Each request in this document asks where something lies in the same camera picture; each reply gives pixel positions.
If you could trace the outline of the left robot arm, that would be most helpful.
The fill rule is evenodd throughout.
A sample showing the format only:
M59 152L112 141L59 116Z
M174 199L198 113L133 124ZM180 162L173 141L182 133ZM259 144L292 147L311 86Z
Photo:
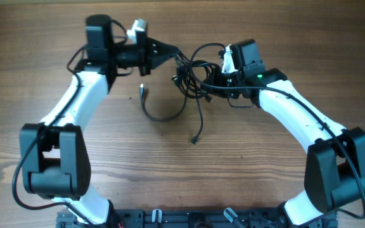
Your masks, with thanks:
M148 37L148 24L137 19L115 37L116 21L108 15L86 18L86 56L76 52L67 64L72 82L58 104L39 123L20 131L21 159L14 181L48 201L65 206L81 227L123 227L112 202L91 185L91 164L83 132L117 77L133 68L148 75L175 57L178 48Z

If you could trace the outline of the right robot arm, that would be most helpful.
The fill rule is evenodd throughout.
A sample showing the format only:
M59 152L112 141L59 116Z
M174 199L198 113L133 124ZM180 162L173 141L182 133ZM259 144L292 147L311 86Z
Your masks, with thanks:
M283 72L268 70L253 39L222 46L218 55L222 65L201 82L202 89L249 99L276 118L307 155L304 189L282 206L287 226L307 226L357 200L363 207L359 218L365 219L365 131L328 118Z

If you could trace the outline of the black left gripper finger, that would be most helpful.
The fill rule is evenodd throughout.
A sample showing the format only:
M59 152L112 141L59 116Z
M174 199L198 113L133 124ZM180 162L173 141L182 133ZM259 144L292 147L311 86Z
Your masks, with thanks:
M172 59L175 57L175 53L173 52L165 52L165 53L159 53L159 52L153 52L150 55L150 67L152 70L156 69L169 59Z
M179 48L170 44L166 44L163 42L160 42L153 38L148 38L148 43L153 51L156 51L157 53L172 53L175 54L179 51Z

